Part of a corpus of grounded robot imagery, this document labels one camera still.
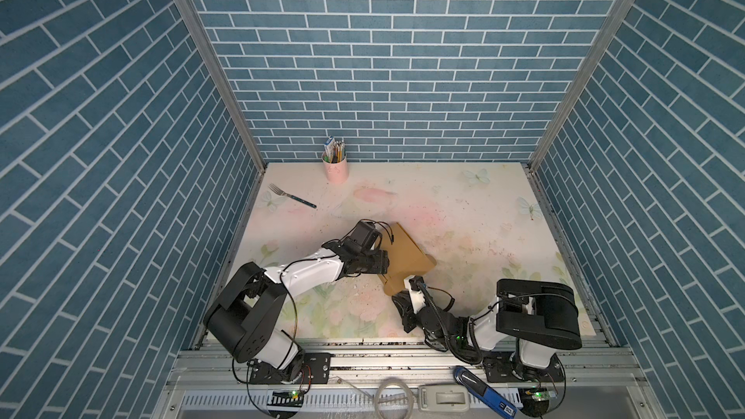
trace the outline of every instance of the brick wall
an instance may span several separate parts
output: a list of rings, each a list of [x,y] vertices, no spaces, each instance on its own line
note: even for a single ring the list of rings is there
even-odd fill
[[[194,0],[270,161],[526,161],[613,0]]]
[[[742,417],[745,0],[636,0],[540,167],[668,417]]]
[[[139,417],[255,175],[172,0],[0,0],[0,417]]]

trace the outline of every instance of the floral table mat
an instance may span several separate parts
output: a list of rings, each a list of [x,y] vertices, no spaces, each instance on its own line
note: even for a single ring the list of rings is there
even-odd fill
[[[276,196],[270,183],[318,209]],[[349,179],[340,185],[326,181],[321,163],[271,163],[231,275],[251,260],[265,267],[311,254],[359,219],[399,222],[434,256],[437,266],[424,278],[455,297],[455,315],[483,309],[500,278],[576,288],[519,163],[353,163]],[[447,304],[447,296],[433,296]],[[575,299],[580,330],[592,336],[582,302]],[[376,275],[317,286],[296,298],[296,304],[299,339],[422,336],[419,329],[403,331]],[[292,331],[289,299],[278,327]]]

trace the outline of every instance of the dark green fork handle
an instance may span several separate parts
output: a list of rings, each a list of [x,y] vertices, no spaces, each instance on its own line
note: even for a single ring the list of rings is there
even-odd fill
[[[294,199],[295,201],[302,202],[303,204],[305,204],[306,206],[308,206],[310,208],[316,209],[316,205],[315,204],[312,204],[312,203],[310,203],[308,201],[305,201],[305,200],[303,200],[303,199],[301,199],[301,198],[299,198],[297,196],[293,196],[292,194],[287,194],[287,193],[285,193],[284,195],[287,196],[290,199]]]

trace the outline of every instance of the cardboard box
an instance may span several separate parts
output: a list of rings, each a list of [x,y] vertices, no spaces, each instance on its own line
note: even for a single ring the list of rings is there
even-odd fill
[[[409,275],[424,275],[437,264],[434,257],[424,254],[399,223],[391,225],[393,244],[388,234],[383,233],[381,248],[388,251],[388,273],[378,275],[383,282],[383,291],[388,296],[404,289],[404,279]]]

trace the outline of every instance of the pink cup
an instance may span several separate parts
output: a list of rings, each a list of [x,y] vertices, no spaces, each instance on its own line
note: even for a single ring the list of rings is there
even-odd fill
[[[329,180],[329,183],[340,184],[346,182],[349,178],[349,166],[346,157],[338,163],[323,161],[323,168],[326,169],[326,179]]]

